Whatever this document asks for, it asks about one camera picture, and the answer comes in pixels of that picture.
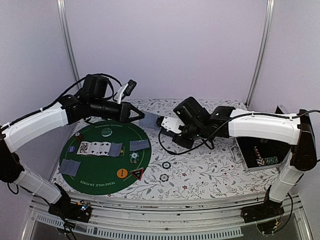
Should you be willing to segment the community blue card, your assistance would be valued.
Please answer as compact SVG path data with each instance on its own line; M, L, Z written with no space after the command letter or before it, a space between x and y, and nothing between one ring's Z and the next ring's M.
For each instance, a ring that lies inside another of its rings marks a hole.
M138 124L142 128L149 128L158 130L160 127L157 124L157 120L160 116L151 112L144 111L144 118L140 119Z
M123 146L122 143L114 143L114 142L112 142L111 145L110 145L110 149L109 149L108 155L110 157L119 157L120 154L121 154L122 146Z

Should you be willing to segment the clear dealer button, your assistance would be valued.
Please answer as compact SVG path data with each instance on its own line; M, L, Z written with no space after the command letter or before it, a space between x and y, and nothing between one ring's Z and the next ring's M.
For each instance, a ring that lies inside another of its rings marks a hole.
M103 137L109 137L111 136L113 133L112 129L111 128L104 128L102 131L101 131L101 135Z

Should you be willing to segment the green white chip stack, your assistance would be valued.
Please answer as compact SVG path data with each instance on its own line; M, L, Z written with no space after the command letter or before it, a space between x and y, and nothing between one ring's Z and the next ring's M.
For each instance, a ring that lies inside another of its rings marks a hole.
M139 154L137 152L133 152L130 154L129 161L132 164L137 164L139 161Z

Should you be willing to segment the black white poker chip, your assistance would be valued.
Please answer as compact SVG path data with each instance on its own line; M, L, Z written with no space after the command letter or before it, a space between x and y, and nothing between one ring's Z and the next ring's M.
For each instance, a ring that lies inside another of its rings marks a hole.
M169 168L171 167L171 164L170 164L169 162L163 162L163 163L162 163L162 167L163 167L164 169L169 169Z

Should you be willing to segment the black red triangular chip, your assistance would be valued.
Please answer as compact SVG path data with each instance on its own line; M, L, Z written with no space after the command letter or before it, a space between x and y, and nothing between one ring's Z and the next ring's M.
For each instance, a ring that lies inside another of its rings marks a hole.
M132 170L130 172L130 174L135 177L137 180L141 180L142 179L142 176L143 176L143 173L144 173L144 168L139 168L139 169L136 169L136 170Z

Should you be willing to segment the orange big blind button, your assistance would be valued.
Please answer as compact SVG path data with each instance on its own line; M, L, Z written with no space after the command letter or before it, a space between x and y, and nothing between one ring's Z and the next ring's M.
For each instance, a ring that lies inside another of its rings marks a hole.
M125 168L121 168L116 173L119 179L125 179L128 176L128 170Z

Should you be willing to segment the red black chip stack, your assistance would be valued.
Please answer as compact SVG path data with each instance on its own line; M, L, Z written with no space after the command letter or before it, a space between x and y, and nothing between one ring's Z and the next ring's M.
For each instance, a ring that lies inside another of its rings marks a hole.
M75 137L75 139L76 139L76 141L77 141L78 143L81 143L81 142L84 140L84 138L83 138L83 136L82 136L82 134L81 134L80 132L76 132L76 133L74 134L74 137Z

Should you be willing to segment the queen of hearts card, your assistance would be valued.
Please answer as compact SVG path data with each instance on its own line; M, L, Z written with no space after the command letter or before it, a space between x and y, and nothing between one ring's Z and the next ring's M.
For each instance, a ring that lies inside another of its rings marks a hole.
M82 141L79 145L78 151L77 151L77 155L87 155L88 154L88 150L91 146L90 142L87 141Z

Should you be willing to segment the purple small blind button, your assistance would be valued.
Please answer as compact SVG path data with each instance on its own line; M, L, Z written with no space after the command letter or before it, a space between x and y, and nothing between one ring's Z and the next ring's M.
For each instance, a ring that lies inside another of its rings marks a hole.
M76 151L76 147L75 146L70 146L70 147L68 147L68 149L67 149L67 152L68 153L74 153Z

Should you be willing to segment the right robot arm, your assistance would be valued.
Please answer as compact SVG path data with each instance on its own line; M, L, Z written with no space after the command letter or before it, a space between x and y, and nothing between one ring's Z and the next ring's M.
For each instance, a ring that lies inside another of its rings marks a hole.
M282 114L218 106L209 112L188 97L173 111L176 118L171 121L172 140L183 148L191 149L195 140L213 148L216 137L235 138L248 168L284 165L268 187L263 202L241 209L246 223L283 214L286 195L318 162L307 110Z

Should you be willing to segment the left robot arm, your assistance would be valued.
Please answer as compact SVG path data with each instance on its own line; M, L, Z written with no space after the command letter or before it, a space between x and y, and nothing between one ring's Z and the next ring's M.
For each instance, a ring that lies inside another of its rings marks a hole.
M84 200L73 203L67 192L22 165L17 150L28 142L54 130L89 117L131 123L144 118L144 113L123 99L131 95L137 83L129 80L111 91L113 76L88 74L78 83L82 87L75 94L64 91L49 105L28 113L0 128L0 180L42 198L49 206L48 213L65 220L88 223L92 208Z

